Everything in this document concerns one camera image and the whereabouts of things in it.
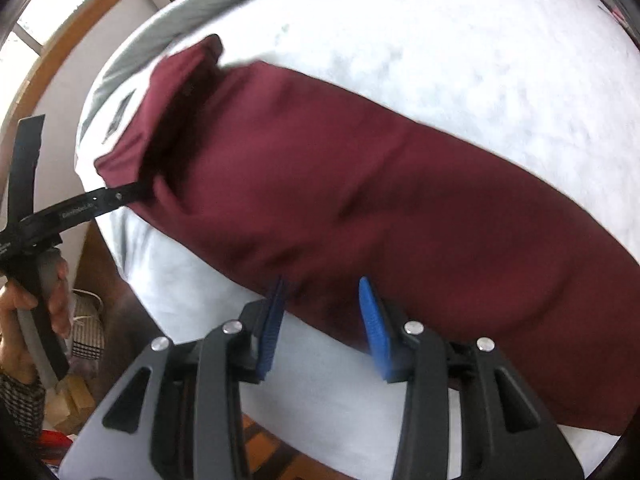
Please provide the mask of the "person's left hand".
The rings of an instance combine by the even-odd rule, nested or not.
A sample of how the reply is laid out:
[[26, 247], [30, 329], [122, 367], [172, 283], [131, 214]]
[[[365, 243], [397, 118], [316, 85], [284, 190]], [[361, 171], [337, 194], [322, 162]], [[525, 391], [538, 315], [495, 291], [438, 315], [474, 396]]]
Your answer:
[[2, 269], [7, 278], [17, 281], [37, 300], [32, 310], [17, 312], [17, 321], [40, 382], [46, 389], [55, 388], [70, 370], [66, 342], [53, 330], [48, 309], [58, 280], [56, 266], [60, 260], [60, 252], [49, 249], [38, 256], [16, 257]]

